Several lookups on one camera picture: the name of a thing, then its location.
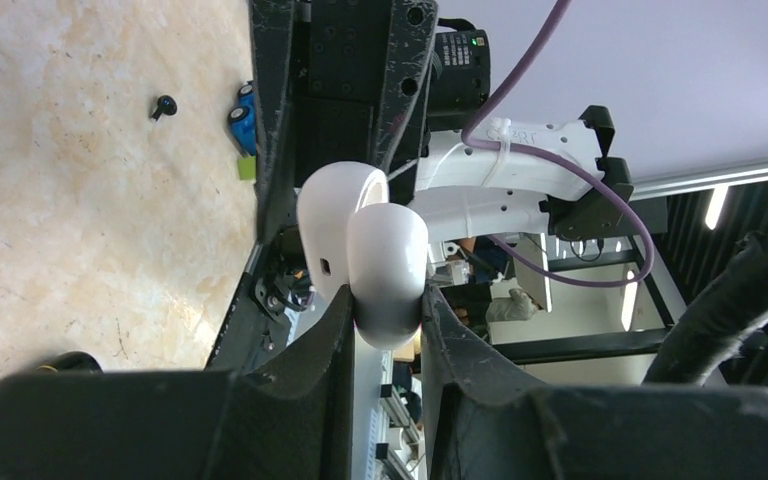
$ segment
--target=gray cloth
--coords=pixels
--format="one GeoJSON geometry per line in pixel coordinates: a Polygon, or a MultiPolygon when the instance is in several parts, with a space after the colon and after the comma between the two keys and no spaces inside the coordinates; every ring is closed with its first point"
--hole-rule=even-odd
{"type": "Polygon", "coordinates": [[[487,322],[525,321],[534,316],[537,307],[525,292],[512,288],[510,298],[494,298],[487,308],[487,322]]]}

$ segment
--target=white ceiling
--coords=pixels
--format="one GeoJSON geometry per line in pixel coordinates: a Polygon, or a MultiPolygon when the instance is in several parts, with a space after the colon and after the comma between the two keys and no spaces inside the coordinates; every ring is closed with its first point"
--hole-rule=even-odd
{"type": "MultiPolygon", "coordinates": [[[[438,0],[487,30],[496,86],[554,0],[438,0]]],[[[576,0],[497,115],[611,110],[636,181],[768,157],[768,0],[576,0]]]]}

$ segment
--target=toy car wheel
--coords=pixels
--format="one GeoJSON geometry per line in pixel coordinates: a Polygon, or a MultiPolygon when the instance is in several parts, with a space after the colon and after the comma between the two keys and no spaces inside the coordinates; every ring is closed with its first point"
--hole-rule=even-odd
{"type": "Polygon", "coordinates": [[[248,107],[237,107],[228,114],[228,123],[239,122],[249,114],[248,107]]]}
{"type": "Polygon", "coordinates": [[[240,91],[237,92],[237,98],[243,98],[246,95],[249,95],[253,91],[254,91],[254,85],[252,85],[251,83],[247,83],[242,87],[240,87],[240,91]]]}

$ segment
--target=screw hole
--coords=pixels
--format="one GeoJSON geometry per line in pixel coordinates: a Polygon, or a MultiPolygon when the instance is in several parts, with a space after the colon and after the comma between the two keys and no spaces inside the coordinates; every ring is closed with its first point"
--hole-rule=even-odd
{"type": "Polygon", "coordinates": [[[402,80],[402,93],[410,97],[415,94],[417,90],[419,90],[419,87],[416,84],[416,80],[412,78],[402,80]]]}
{"type": "Polygon", "coordinates": [[[425,15],[422,13],[422,9],[419,7],[413,7],[408,10],[408,23],[411,25],[419,25],[422,23],[422,19],[425,15]]]}

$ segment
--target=green block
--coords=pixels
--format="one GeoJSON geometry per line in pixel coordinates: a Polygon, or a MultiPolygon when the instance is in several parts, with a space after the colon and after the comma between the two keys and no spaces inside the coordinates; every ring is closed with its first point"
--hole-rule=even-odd
{"type": "Polygon", "coordinates": [[[249,155],[238,158],[237,172],[240,174],[240,180],[254,180],[257,178],[256,157],[254,155],[249,155]]]}

